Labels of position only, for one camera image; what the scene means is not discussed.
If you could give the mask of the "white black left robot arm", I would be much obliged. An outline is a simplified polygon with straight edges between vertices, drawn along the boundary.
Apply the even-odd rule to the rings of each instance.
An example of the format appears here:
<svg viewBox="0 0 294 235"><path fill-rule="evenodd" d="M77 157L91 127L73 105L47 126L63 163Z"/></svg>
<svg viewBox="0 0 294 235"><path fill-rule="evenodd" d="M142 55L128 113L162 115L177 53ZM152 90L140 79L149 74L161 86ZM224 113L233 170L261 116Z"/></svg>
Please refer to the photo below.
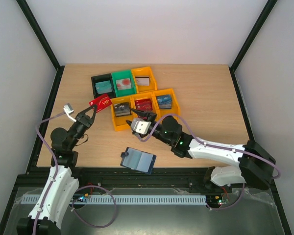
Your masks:
<svg viewBox="0 0 294 235"><path fill-rule="evenodd" d="M72 176L78 152L74 151L80 139L95 122L97 105L93 104L72 118L66 130L55 128L51 135L51 167L49 176L35 206L26 218L17 224L19 235L59 235L67 207L79 187L78 178Z"/></svg>

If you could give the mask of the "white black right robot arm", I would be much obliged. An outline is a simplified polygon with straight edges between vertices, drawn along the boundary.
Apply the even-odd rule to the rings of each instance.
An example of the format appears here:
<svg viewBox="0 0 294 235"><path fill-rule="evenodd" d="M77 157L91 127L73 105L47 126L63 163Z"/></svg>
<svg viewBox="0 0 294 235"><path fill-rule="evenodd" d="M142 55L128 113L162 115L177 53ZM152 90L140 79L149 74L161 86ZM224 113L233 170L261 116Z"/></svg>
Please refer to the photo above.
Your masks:
<svg viewBox="0 0 294 235"><path fill-rule="evenodd" d="M276 160L260 144L248 140L246 144L225 144L196 137L187 122L178 114L169 113L157 120L157 114L132 108L137 114L127 121L132 133L146 142L154 137L171 147L180 158L208 159L224 163L224 167L213 167L204 179L204 187L214 192L219 187L231 184L247 184L250 187L268 190L271 181L278 178Z"/></svg>

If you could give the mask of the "red VIP credit card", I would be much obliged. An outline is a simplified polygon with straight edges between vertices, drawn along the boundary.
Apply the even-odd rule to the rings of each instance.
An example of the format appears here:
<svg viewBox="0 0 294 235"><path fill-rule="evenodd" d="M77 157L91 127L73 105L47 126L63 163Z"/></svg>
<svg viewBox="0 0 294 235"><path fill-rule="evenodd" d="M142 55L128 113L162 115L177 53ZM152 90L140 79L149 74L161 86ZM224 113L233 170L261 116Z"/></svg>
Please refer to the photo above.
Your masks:
<svg viewBox="0 0 294 235"><path fill-rule="evenodd" d="M96 109L97 113L109 107L111 104L112 104L112 101L110 97L108 96L108 94L102 94L89 102L90 106L93 106L93 105L97 106L97 109Z"/></svg>

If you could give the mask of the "blue card holder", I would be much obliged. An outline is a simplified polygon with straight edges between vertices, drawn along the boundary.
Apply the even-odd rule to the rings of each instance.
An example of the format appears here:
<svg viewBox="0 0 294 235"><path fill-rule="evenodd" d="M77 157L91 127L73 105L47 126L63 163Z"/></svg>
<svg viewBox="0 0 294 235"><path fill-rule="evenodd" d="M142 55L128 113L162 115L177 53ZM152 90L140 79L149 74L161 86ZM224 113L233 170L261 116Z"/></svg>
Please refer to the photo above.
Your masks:
<svg viewBox="0 0 294 235"><path fill-rule="evenodd" d="M156 155L127 147L121 153L120 166L150 175L156 161Z"/></svg>

